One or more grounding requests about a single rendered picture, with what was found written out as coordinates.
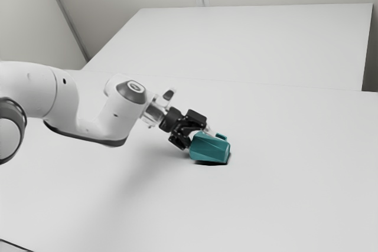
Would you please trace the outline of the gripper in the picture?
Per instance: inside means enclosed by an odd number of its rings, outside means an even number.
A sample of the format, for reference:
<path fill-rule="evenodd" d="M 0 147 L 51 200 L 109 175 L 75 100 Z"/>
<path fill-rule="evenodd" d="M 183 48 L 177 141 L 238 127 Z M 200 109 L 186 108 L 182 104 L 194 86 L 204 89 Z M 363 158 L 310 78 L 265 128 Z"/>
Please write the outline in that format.
<path fill-rule="evenodd" d="M 191 109 L 183 116 L 178 109 L 170 107 L 159 124 L 159 128 L 164 132 L 171 133 L 168 140 L 181 150 L 190 147 L 192 132 L 202 131 L 210 136 L 215 136 L 215 131 L 207 124 L 207 118 Z"/>

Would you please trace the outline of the teal faceted mug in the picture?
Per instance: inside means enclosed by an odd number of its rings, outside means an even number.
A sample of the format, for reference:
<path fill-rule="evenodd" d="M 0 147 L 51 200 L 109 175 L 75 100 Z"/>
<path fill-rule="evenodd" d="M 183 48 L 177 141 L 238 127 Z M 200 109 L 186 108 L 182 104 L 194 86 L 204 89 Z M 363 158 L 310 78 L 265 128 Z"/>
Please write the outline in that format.
<path fill-rule="evenodd" d="M 203 131 L 197 132 L 189 147 L 193 161 L 227 164 L 230 157 L 230 143 L 225 135 L 211 136 Z"/>

